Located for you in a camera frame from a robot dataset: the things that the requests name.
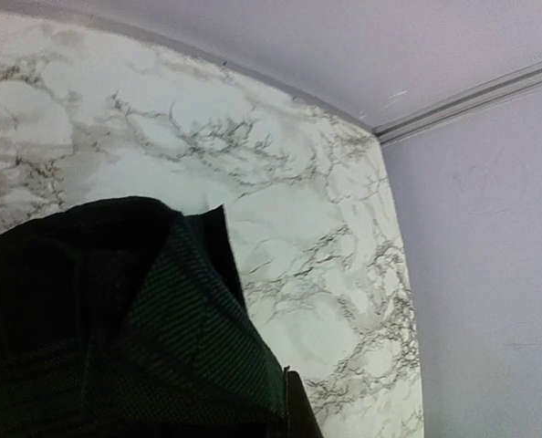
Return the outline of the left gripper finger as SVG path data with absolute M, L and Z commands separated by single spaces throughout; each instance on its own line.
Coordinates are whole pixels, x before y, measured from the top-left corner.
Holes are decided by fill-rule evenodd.
M 300 375 L 290 368 L 284 369 L 286 384 L 286 434 L 289 438 L 322 438 L 318 421 Z

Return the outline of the dark green plaid garment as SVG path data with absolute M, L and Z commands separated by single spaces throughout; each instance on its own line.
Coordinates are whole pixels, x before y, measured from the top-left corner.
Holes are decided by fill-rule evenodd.
M 0 234 L 0 437 L 267 437 L 286 418 L 223 208 L 116 198 Z

